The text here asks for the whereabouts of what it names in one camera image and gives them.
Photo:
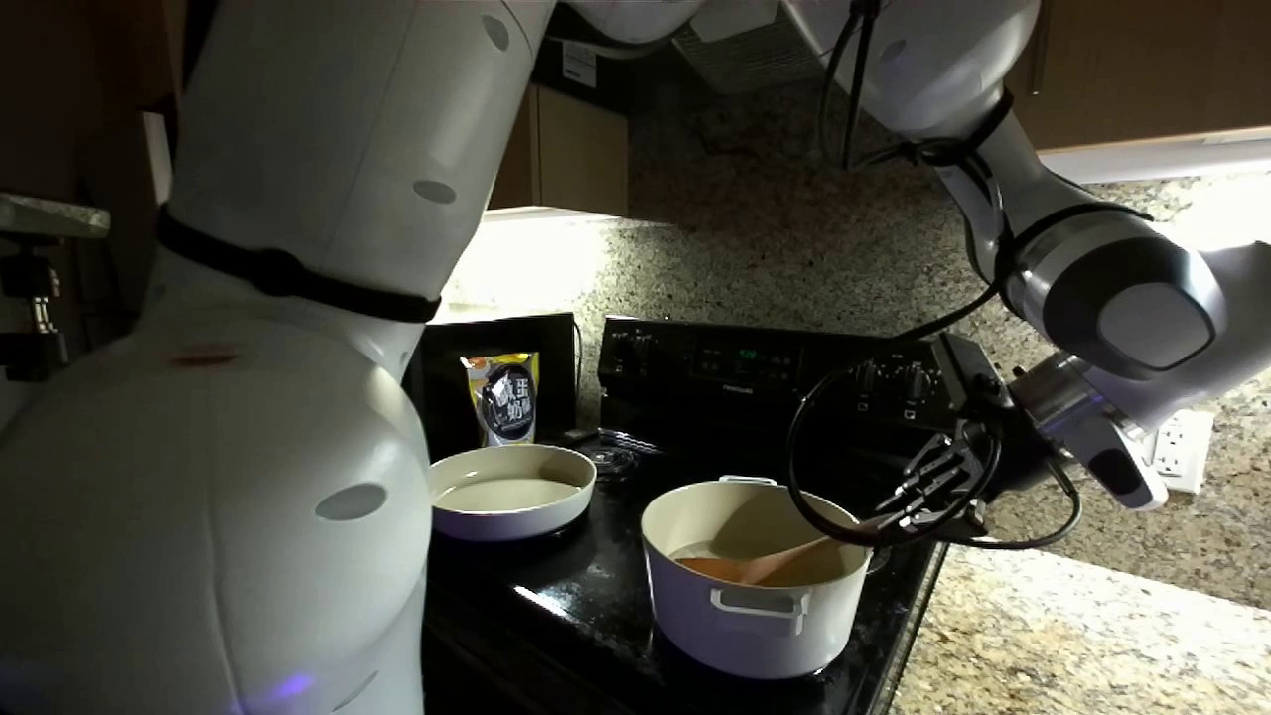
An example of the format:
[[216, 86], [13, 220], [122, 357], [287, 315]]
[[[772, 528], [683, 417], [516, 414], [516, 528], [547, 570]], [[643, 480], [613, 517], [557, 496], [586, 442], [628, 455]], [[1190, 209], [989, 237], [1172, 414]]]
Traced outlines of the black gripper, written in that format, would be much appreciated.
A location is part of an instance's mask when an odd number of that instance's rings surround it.
[[985, 423], [985, 470], [965, 435], [928, 435], [907, 459], [902, 480], [876, 500], [876, 519], [907, 535], [949, 525], [976, 494], [997, 500], [1006, 494], [1034, 488], [1052, 470], [1052, 445], [1000, 385], [981, 347], [949, 333], [944, 348], [957, 385], [965, 388], [961, 414]]

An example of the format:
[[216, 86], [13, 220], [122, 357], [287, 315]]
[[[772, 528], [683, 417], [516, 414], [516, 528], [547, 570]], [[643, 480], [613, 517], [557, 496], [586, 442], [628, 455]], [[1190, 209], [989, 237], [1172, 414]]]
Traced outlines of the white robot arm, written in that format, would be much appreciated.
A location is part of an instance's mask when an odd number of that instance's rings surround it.
[[[551, 10], [650, 45], [722, 0], [218, 0], [138, 327], [0, 442], [0, 715], [426, 715], [429, 450], [401, 372]], [[1117, 500], [1131, 423], [1266, 361], [1260, 247], [1052, 176], [1006, 103], [1042, 0], [884, 0], [845, 74], [1052, 341], [1026, 419]]]

